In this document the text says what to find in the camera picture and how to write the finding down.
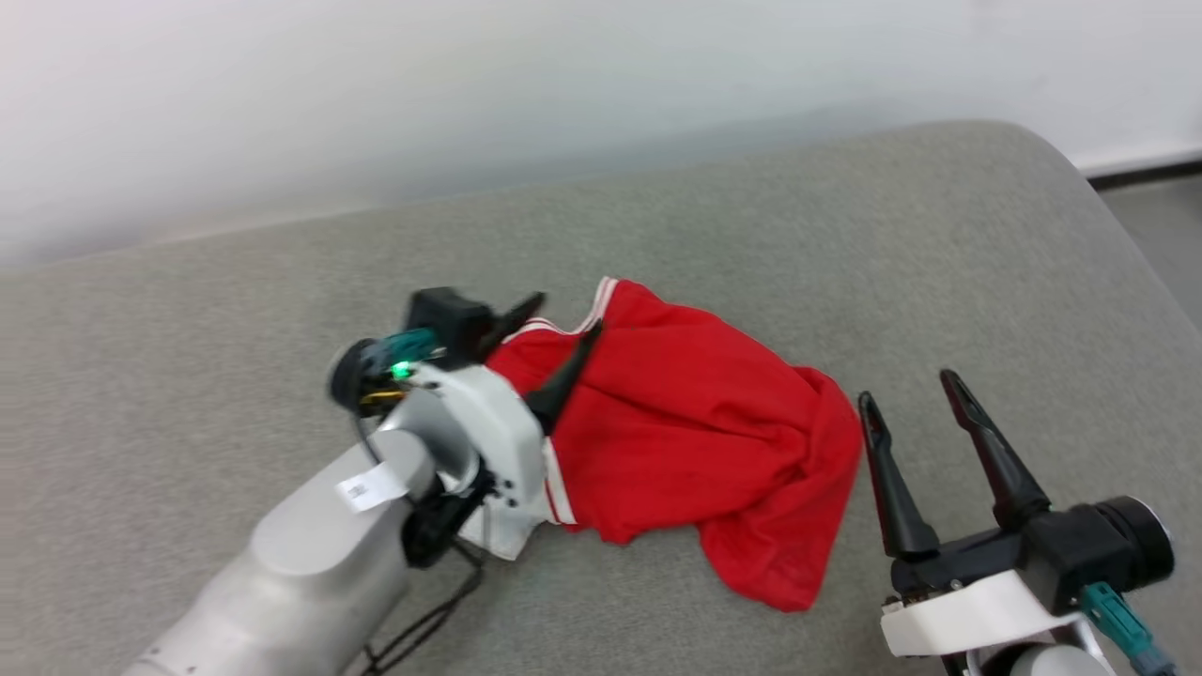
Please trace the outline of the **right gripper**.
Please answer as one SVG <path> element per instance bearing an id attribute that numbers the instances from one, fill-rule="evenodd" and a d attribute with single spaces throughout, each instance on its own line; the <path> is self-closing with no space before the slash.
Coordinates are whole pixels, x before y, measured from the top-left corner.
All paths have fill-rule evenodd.
<path id="1" fill-rule="evenodd" d="M 983 467 L 1000 530 L 941 544 L 914 500 L 892 453 L 892 435 L 871 391 L 857 397 L 871 491 L 894 594 L 883 601 L 886 646 L 897 657 L 980 659 L 1013 644 L 1055 644 L 1082 650 L 1079 616 L 1053 616 L 1022 581 L 1016 567 L 1030 518 L 1051 510 L 1039 480 L 953 369 L 939 373 L 950 410 L 969 434 Z"/>

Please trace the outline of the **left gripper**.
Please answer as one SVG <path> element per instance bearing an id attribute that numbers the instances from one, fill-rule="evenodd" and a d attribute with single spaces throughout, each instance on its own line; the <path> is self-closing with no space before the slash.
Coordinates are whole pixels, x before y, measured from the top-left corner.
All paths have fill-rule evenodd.
<path id="1" fill-rule="evenodd" d="M 535 292 L 496 315 L 478 344 L 478 362 L 486 363 L 523 330 L 545 300 L 545 292 Z M 484 364 L 456 370 L 419 364 L 411 376 L 411 431 L 424 441 L 448 487 L 462 493 L 474 479 L 494 480 L 499 496 L 484 498 L 459 534 L 500 561 L 518 561 L 532 530 L 545 522 L 545 435 L 554 434 L 602 332 L 602 324 L 587 330 L 525 402 Z"/>

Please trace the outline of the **red basketball jersey garment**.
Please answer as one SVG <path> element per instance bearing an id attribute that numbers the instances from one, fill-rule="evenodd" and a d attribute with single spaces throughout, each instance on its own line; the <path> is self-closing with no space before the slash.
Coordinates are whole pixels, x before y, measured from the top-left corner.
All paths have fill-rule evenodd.
<path id="1" fill-rule="evenodd" d="M 532 505 L 490 505 L 486 547 L 514 561 L 540 524 L 627 545 L 694 526 L 718 577 L 784 612 L 816 601 L 859 458 L 837 380 L 789 364 L 708 312 L 605 278 L 572 332 L 532 318 L 488 364 L 532 392 L 602 327 L 549 441 Z"/>

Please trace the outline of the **white label tag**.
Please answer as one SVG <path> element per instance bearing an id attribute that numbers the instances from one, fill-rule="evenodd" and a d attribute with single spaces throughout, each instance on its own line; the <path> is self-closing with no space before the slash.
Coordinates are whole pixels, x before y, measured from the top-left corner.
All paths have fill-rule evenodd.
<path id="1" fill-rule="evenodd" d="M 407 484 L 386 462 L 337 484 L 337 493 L 353 514 L 363 514 L 407 496 Z"/>

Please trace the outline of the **black baseboard strip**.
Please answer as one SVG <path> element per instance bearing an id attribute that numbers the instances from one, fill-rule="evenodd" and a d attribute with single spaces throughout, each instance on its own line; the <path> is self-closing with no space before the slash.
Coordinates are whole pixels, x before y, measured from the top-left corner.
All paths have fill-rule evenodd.
<path id="1" fill-rule="evenodd" d="M 1189 159 L 1171 165 L 1095 176 L 1088 178 L 1087 183 L 1089 183 L 1095 192 L 1108 192 L 1108 190 L 1146 186 L 1164 183 L 1164 180 L 1182 180 L 1197 176 L 1202 176 L 1202 158 Z"/>

